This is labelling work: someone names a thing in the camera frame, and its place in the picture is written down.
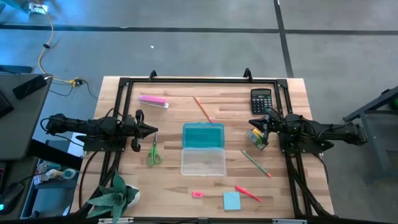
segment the sticky note pad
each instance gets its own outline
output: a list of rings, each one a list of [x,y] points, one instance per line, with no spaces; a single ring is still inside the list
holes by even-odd
[[[239,192],[224,192],[224,210],[240,210],[241,197]]]

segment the green pencil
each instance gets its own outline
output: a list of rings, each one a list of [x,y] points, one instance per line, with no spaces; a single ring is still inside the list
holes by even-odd
[[[260,166],[260,164],[258,164],[252,157],[250,157],[245,151],[241,150],[241,152],[248,158],[250,159],[258,168],[260,168],[260,170],[262,170],[263,172],[265,172],[269,177],[272,177],[270,175],[270,173],[268,173],[268,171],[266,171],[262,166]]]

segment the teal plastic container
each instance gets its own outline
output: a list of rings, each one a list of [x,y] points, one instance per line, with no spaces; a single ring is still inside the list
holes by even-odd
[[[181,174],[224,176],[224,125],[187,123],[183,126]]]

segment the small pink eraser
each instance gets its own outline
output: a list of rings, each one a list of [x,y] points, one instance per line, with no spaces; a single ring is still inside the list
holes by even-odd
[[[203,192],[192,192],[192,197],[203,197],[204,195]]]
[[[138,100],[157,105],[164,105],[166,103],[166,99],[157,96],[139,96]]]

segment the concrete floor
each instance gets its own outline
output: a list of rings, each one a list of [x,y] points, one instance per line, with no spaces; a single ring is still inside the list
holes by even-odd
[[[57,25],[115,27],[219,27],[277,29],[271,0],[52,0]],[[280,0],[286,29],[398,30],[394,0]],[[6,7],[0,23],[47,25],[45,16]],[[1,30],[0,64],[37,68],[49,31]],[[341,118],[398,83],[396,35],[287,35],[294,77],[304,78],[313,118]],[[203,75],[287,77],[279,34],[170,32],[55,32],[43,59],[48,73],[82,77],[98,94],[104,75]],[[65,93],[64,86],[52,90]],[[49,94],[41,117],[54,113],[92,118],[96,100],[83,86],[67,97]],[[35,138],[51,139],[41,129]],[[398,222],[398,183],[364,183],[377,172],[367,146],[337,143],[325,153],[337,215]]]

